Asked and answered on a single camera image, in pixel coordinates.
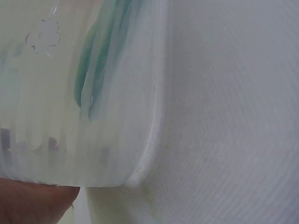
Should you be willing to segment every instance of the white cloth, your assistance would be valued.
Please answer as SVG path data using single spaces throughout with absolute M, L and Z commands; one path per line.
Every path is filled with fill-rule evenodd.
M 173 0 L 161 139 L 95 224 L 299 223 L 299 1 Z

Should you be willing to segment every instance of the white fabric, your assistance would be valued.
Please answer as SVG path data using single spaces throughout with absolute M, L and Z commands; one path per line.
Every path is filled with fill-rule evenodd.
M 156 155 L 95 224 L 299 223 L 299 1 L 173 0 Z

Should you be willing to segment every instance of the ribbed plastic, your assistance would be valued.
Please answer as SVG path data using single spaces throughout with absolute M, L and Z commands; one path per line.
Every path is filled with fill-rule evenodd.
M 117 186 L 161 110 L 166 0 L 0 3 L 0 176 Z

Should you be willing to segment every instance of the embossed flower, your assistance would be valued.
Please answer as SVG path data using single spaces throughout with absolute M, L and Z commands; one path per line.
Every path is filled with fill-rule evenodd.
M 49 46 L 56 46 L 60 41 L 59 24 L 51 19 L 40 21 L 36 28 L 27 35 L 26 43 L 34 48 L 35 53 L 44 53 Z

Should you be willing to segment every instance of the plastic container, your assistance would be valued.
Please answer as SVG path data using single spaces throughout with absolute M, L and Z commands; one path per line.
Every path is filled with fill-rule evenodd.
M 0 2 L 1 177 L 125 182 L 161 111 L 163 2 Z

